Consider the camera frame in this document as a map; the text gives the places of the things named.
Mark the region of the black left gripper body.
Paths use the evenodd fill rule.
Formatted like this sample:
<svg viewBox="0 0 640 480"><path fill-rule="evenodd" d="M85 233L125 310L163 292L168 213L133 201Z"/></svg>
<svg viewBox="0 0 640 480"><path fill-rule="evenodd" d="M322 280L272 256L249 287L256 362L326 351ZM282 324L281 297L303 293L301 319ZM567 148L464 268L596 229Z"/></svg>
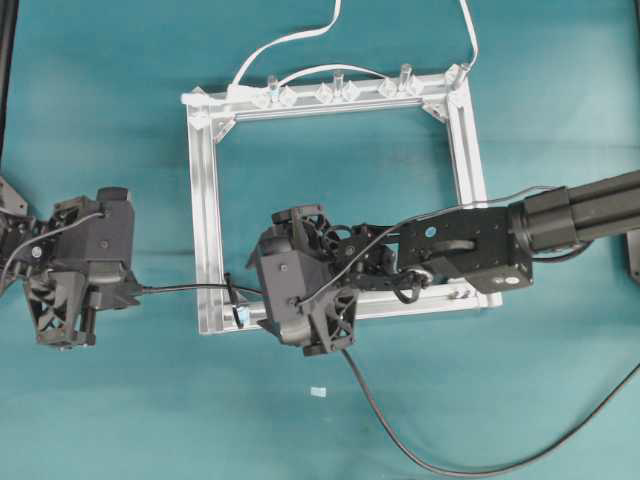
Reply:
<svg viewBox="0 0 640 480"><path fill-rule="evenodd" d="M24 247L35 247L42 256L31 262L24 280L25 297L32 316L36 341L59 349L93 346L96 342L96 314L104 310L121 310L138 304L140 284L132 271L124 281L95 285L79 271L57 271L51 266L54 242L68 228L55 228L51 218L40 226L44 238Z"/></svg>

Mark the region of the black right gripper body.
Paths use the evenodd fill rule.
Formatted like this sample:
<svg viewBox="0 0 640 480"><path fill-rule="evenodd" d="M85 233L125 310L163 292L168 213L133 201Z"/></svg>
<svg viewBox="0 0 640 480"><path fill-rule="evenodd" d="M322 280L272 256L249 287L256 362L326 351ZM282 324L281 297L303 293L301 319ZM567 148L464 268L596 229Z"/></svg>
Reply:
<svg viewBox="0 0 640 480"><path fill-rule="evenodd" d="M303 250L327 265L328 283L333 278L329 228L330 223L322 206L298 206L273 214L272 226L260 235L259 240L263 235L288 238L294 248ZM304 355L334 353L353 344L357 300L356 289L334 283L319 295L312 293L298 302L302 312L309 316L312 329L311 344L300 347Z"/></svg>

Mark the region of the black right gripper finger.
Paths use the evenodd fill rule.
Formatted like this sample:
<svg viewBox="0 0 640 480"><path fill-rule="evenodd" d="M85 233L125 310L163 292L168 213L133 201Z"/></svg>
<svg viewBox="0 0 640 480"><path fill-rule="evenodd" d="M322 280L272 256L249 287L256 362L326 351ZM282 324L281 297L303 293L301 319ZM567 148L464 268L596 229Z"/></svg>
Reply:
<svg viewBox="0 0 640 480"><path fill-rule="evenodd" d="M258 252L257 252L257 249L254 248L250 253L250 256L246 262L245 268L247 270L255 269L257 267L257 261L258 261Z"/></svg>

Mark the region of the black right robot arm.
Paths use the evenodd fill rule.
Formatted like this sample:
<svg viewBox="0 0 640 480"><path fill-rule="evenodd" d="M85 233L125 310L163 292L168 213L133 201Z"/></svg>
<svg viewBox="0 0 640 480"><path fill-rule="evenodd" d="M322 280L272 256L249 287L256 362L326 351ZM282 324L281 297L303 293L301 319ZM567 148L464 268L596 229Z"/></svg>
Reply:
<svg viewBox="0 0 640 480"><path fill-rule="evenodd" d="M333 225L318 205L295 207L273 215L247 265L264 295L261 327L314 356L353 344L364 292L391 292L409 305L442 279L483 294L525 288L534 263L566 261L638 226L639 175L631 172L393 226Z"/></svg>

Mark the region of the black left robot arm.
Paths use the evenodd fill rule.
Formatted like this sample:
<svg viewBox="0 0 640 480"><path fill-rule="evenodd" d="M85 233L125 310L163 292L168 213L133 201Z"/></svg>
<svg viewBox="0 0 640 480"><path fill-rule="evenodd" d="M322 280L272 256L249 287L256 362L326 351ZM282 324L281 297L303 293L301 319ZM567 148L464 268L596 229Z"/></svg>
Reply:
<svg viewBox="0 0 640 480"><path fill-rule="evenodd" d="M1 288L22 284L38 344L92 346L98 312L137 305L134 220L123 187L59 202L47 220L1 212Z"/></svg>

